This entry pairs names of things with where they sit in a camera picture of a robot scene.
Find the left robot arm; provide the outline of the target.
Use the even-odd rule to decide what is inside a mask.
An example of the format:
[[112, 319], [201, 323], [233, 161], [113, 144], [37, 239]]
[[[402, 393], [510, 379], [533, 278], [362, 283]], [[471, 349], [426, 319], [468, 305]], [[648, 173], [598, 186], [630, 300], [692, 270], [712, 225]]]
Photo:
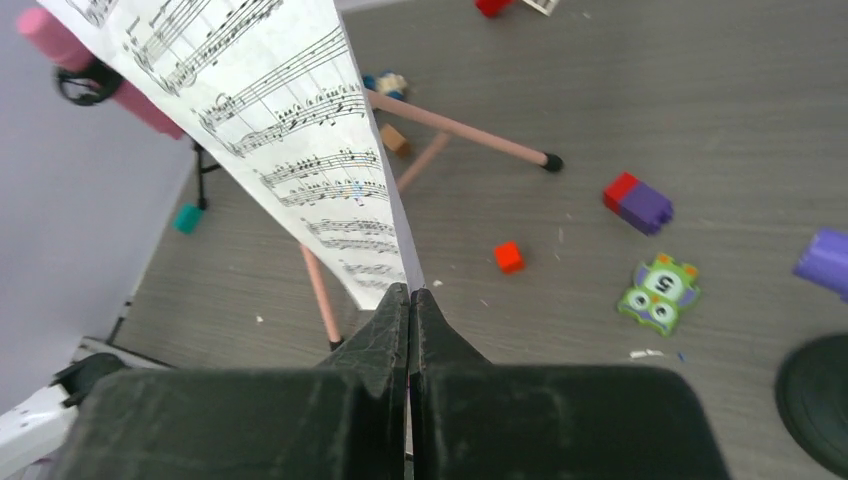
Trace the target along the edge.
[[9, 479], [57, 450], [96, 383], [127, 367], [110, 353], [88, 356], [57, 372], [47, 386], [3, 414], [1, 477]]

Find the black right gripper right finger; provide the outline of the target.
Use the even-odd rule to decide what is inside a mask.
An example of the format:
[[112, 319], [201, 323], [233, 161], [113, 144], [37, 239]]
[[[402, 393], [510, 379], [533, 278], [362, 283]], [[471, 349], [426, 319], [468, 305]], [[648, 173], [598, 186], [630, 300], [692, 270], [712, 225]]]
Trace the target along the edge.
[[726, 479], [702, 405], [644, 365], [503, 365], [412, 296], [409, 375], [418, 479]]

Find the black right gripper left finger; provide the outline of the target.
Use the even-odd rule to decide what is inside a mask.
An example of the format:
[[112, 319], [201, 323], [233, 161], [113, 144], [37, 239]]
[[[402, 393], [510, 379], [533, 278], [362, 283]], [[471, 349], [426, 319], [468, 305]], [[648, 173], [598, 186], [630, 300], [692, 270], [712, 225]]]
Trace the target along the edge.
[[410, 297], [319, 365], [124, 369], [98, 381], [53, 479], [401, 479]]

